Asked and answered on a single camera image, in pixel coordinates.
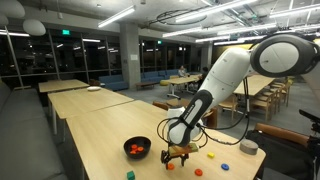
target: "white plate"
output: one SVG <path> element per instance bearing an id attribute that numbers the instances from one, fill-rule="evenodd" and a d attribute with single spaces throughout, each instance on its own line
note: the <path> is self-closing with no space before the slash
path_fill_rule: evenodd
<path id="1" fill-rule="evenodd" d="M 99 86 L 90 86 L 87 88 L 88 91 L 99 91 L 101 87 Z"/>

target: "yellow block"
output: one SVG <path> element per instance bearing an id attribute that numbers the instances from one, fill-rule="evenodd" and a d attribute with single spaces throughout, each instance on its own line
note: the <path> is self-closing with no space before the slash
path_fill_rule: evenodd
<path id="1" fill-rule="evenodd" d="M 209 152 L 209 153 L 208 153 L 208 157 L 209 157 L 209 158 L 214 158 L 214 153 Z"/>

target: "exit sign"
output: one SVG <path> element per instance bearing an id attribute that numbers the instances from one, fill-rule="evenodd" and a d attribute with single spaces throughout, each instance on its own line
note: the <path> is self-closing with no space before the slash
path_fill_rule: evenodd
<path id="1" fill-rule="evenodd" d="M 67 29 L 63 29 L 63 30 L 62 30 L 62 35 L 68 36 L 68 35 L 70 35 L 70 31 L 67 30 Z"/>

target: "black bowl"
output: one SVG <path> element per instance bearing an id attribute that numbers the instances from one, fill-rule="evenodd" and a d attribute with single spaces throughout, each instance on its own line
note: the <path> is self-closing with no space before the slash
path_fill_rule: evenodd
<path id="1" fill-rule="evenodd" d="M 142 152 L 137 153 L 137 154 L 130 154 L 131 145 L 133 145 L 133 144 L 138 145 L 138 147 L 143 147 L 144 150 Z M 124 151 L 126 152 L 127 156 L 132 159 L 142 159 L 142 158 L 146 157 L 146 155 L 148 154 L 148 152 L 150 150 L 150 147 L 151 147 L 151 141 L 148 138 L 143 137 L 143 136 L 137 136 L 137 137 L 130 138 L 123 145 Z"/>

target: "ceiling light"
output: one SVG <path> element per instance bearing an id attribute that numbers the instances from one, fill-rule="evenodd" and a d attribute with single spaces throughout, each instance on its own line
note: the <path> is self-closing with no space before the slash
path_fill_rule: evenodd
<path id="1" fill-rule="evenodd" d="M 97 39 L 83 39 L 85 42 L 100 42 L 100 40 Z"/>
<path id="2" fill-rule="evenodd" d="M 225 45 L 225 44 L 238 44 L 238 43 L 244 43 L 244 41 L 225 41 L 225 42 L 217 42 L 214 43 L 214 45 Z"/>
<path id="3" fill-rule="evenodd" d="M 246 28 L 239 28 L 239 29 L 232 29 L 232 30 L 226 30 L 226 31 L 219 31 L 219 32 L 218 32 L 218 35 L 248 32 L 248 31 L 259 30 L 259 29 L 266 29 L 266 28 L 274 28 L 274 27 L 276 27 L 276 26 L 277 26 L 276 23 L 272 23 L 272 24 L 265 24 L 265 25 L 260 25 L 260 26 L 252 26 L 252 27 L 246 27 Z"/>
<path id="4" fill-rule="evenodd" d="M 243 37 L 239 38 L 238 41 L 249 41 L 249 40 L 256 40 L 256 39 L 262 39 L 265 36 L 252 36 L 252 37 Z"/>
<path id="5" fill-rule="evenodd" d="M 181 35 L 181 34 L 187 34 L 187 33 L 192 33 L 192 32 L 199 32 L 199 31 L 202 31 L 202 27 L 185 29 L 182 31 L 176 31 L 176 32 L 172 32 L 172 33 L 166 33 L 166 34 L 163 34 L 162 37 L 177 36 L 177 35 Z"/>
<path id="6" fill-rule="evenodd" d="M 299 31 L 299 30 L 307 30 L 307 29 L 318 29 L 320 28 L 320 24 L 313 24 L 309 26 L 298 26 L 298 27 L 291 27 L 292 30 Z"/>
<path id="7" fill-rule="evenodd" d="M 291 33 L 291 32 L 296 32 L 296 31 L 295 30 L 284 30 L 284 31 L 277 31 L 275 33 L 279 34 L 279 33 Z"/>
<path id="8" fill-rule="evenodd" d="M 232 2 L 229 2 L 229 3 L 221 4 L 221 5 L 214 6 L 214 7 L 205 8 L 205 9 L 202 9 L 200 11 L 191 12 L 191 13 L 187 13 L 187 14 L 182 15 L 182 16 L 178 16 L 176 18 L 176 22 L 182 22 L 182 21 L 186 21 L 186 20 L 189 20 L 189 19 L 198 18 L 198 17 L 204 16 L 204 15 L 218 13 L 218 12 L 224 11 L 226 9 L 234 8 L 234 7 L 237 7 L 237 6 L 244 5 L 244 4 L 249 4 L 249 3 L 252 3 L 252 2 L 255 2 L 255 1 L 257 1 L 257 0 L 235 0 L 235 1 L 232 1 Z"/>
<path id="9" fill-rule="evenodd" d="M 276 18 L 276 17 L 288 16 L 291 14 L 298 14 L 298 13 L 308 12 L 308 11 L 312 11 L 312 10 L 316 10 L 316 9 L 320 9 L 320 4 L 314 4 L 314 5 L 310 5 L 310 6 L 304 6 L 301 8 L 295 8 L 295 9 L 289 9 L 289 10 L 285 10 L 285 11 L 270 13 L 269 17 Z"/>
<path id="10" fill-rule="evenodd" d="M 125 10 L 117 13 L 116 15 L 114 15 L 114 16 L 112 16 L 112 17 L 110 17 L 110 18 L 108 18 L 108 19 L 100 22 L 99 25 L 98 25 L 98 27 L 101 28 L 101 27 L 103 27 L 103 26 L 106 26 L 107 24 L 110 24 L 110 23 L 112 23 L 113 21 L 116 21 L 116 20 L 118 20 L 118 19 L 120 19 L 120 18 L 122 18 L 122 17 L 124 17 L 124 16 L 126 16 L 126 15 L 128 15 L 128 14 L 131 14 L 131 13 L 133 13 L 134 11 L 135 11 L 135 6 L 130 6 L 130 7 L 128 7 L 127 9 L 125 9 Z"/>
<path id="11" fill-rule="evenodd" d="M 208 0 L 201 0 L 201 1 L 202 1 L 203 3 L 205 3 L 206 5 L 208 5 L 208 6 L 212 6 L 212 4 L 208 2 Z"/>
<path id="12" fill-rule="evenodd" d="M 7 35 L 6 32 L 0 32 L 0 35 Z M 9 33 L 10 36 L 23 36 L 23 37 L 29 37 L 29 34 L 25 33 Z"/>
<path id="13" fill-rule="evenodd" d="M 212 38 L 197 39 L 196 43 L 205 42 L 205 41 L 217 41 L 217 40 L 229 39 L 229 38 L 230 38 L 230 36 L 217 36 L 217 37 L 212 37 Z"/>

